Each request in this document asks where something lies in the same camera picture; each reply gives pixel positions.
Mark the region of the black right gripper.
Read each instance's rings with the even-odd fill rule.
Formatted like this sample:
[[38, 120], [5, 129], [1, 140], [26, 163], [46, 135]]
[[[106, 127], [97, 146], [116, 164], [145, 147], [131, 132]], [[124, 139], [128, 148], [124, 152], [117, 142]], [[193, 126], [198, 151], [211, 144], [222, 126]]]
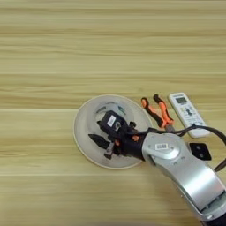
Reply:
[[111, 159], [112, 155], [115, 154], [117, 156], [134, 157], [143, 161], [142, 145], [147, 132], [134, 130], [136, 127], [135, 122], [130, 122], [129, 126], [131, 128], [121, 128], [117, 132], [107, 130], [106, 133], [111, 143], [97, 134], [89, 134], [88, 137], [98, 147], [106, 149], [104, 156], [108, 159]]

